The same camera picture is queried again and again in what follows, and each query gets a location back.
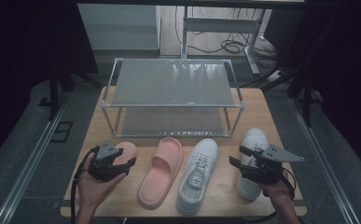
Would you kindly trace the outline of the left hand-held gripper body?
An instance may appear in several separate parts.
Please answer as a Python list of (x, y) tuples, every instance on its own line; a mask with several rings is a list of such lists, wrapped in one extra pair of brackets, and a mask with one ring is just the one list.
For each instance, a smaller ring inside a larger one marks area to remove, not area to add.
[(128, 174), (130, 169), (121, 169), (120, 164), (115, 165), (117, 147), (104, 140), (99, 146), (98, 152), (90, 160), (89, 174), (96, 180), (108, 182), (120, 174)]

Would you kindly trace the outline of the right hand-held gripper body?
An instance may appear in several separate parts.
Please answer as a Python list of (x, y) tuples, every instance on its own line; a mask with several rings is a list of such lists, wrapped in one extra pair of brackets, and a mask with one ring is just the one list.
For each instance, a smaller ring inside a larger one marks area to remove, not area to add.
[(284, 162), (305, 161), (303, 157), (277, 146), (268, 146), (265, 150), (254, 151), (253, 157), (256, 159), (256, 165), (247, 165), (248, 169), (240, 172), (243, 178), (258, 184), (271, 185), (277, 183), (283, 175)]

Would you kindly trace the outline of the person's left hand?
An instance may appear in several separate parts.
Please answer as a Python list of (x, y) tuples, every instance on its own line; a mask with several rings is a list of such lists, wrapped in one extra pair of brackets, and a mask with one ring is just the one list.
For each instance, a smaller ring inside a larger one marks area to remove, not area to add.
[(90, 159), (87, 159), (77, 184), (80, 210), (95, 210), (111, 190), (126, 176), (126, 174), (120, 174), (108, 182), (102, 182), (89, 174), (89, 168)]

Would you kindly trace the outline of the person's right hand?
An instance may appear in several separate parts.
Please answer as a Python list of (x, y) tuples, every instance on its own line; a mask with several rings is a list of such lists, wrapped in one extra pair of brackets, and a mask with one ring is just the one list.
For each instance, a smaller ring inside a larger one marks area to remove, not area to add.
[(272, 185), (259, 185), (271, 199), (273, 205), (291, 204), (290, 190), (283, 180)]

